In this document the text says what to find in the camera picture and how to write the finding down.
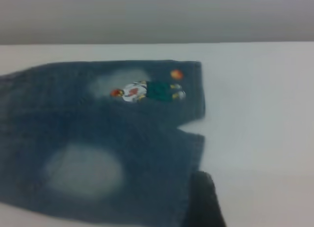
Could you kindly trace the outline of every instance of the white table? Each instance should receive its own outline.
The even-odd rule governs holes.
[[[230,227],[314,226],[314,43],[0,46],[2,74],[58,61],[199,60],[201,168]],[[0,206],[2,227],[91,226]]]

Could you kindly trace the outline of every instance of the cartoon character patch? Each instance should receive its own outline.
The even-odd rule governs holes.
[[[139,102],[143,98],[150,98],[163,102],[183,100],[185,92],[179,84],[169,84],[157,81],[139,81],[126,85],[124,89],[115,89],[112,97],[122,97],[126,102]]]

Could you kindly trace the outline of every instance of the dark object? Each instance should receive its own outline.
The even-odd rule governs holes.
[[[205,172],[192,175],[189,209],[183,227],[226,227],[214,182]]]

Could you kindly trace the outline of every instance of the blue denim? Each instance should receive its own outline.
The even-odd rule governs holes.
[[[183,79],[172,79],[173,69]],[[179,83],[186,97],[109,96],[108,85],[134,77]],[[204,138],[177,126],[205,114],[200,63],[33,67],[0,77],[0,108],[1,202],[90,223],[182,225]]]

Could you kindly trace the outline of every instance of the faded patch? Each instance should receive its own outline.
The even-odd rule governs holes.
[[[89,91],[95,98],[109,96],[115,88],[124,86],[137,81],[149,81],[148,74],[141,69],[121,69],[116,70],[111,75],[98,77],[90,86]]]
[[[56,153],[45,167],[51,189],[69,196],[94,200],[122,186],[119,161],[104,148],[71,144]]]

